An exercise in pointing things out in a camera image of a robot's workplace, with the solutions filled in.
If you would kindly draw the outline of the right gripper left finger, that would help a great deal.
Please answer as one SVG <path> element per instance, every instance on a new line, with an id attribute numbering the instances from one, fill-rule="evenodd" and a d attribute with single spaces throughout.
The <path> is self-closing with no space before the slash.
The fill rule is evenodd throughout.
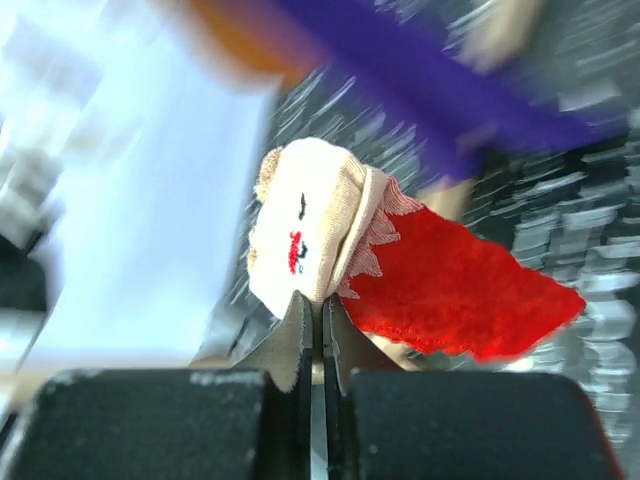
<path id="1" fill-rule="evenodd" d="M 312 312 L 229 369 L 76 370 L 47 380 L 1 450 L 5 479 L 307 479 Z"/>

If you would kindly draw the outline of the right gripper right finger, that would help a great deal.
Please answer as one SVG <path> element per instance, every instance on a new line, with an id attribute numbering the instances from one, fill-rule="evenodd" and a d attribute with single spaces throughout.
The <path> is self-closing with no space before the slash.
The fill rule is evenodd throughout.
<path id="1" fill-rule="evenodd" d="M 332 479 L 620 479 L 584 391 L 547 373 L 407 372 L 323 307 Z"/>

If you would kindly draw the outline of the pink patterned sock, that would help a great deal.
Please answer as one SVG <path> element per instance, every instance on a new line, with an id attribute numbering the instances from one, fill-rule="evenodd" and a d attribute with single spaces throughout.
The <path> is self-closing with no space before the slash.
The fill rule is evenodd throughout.
<path id="1" fill-rule="evenodd" d="M 276 317 L 294 293 L 315 307 L 337 295 L 364 333 L 493 362 L 521 356 L 584 310 L 575 290 L 324 140 L 271 150 L 255 194 L 249 287 Z"/>

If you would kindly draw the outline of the purple sock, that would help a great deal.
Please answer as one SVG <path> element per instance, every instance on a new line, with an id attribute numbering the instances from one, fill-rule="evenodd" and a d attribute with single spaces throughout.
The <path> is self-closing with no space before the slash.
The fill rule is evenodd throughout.
<path id="1" fill-rule="evenodd" d="M 328 57 L 274 115 L 275 140 L 316 136 L 377 166 L 426 181 L 469 179 L 486 148 L 564 153 L 620 134 L 609 103 L 564 107 L 521 78 L 460 64 L 455 37 L 429 1 L 285 1 Z"/>

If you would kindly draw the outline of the orange brown sock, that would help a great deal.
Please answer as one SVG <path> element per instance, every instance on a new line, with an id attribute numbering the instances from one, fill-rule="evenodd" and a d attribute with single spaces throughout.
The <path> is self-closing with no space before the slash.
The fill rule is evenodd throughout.
<path id="1" fill-rule="evenodd" d="M 275 1 L 188 1 L 189 31 L 246 79 L 278 77 L 291 88 L 327 61 L 327 52 Z"/>

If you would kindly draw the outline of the wooden hanger stand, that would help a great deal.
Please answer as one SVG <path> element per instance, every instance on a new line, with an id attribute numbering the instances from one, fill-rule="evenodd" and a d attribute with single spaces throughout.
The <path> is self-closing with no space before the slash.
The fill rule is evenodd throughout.
<path id="1" fill-rule="evenodd" d="M 526 49 L 544 3 L 500 0 L 479 4 L 485 12 L 469 27 L 458 59 L 478 73 L 489 73 Z M 444 178 L 419 191 L 417 199 L 440 216 L 457 220 L 473 187 L 472 179 Z"/>

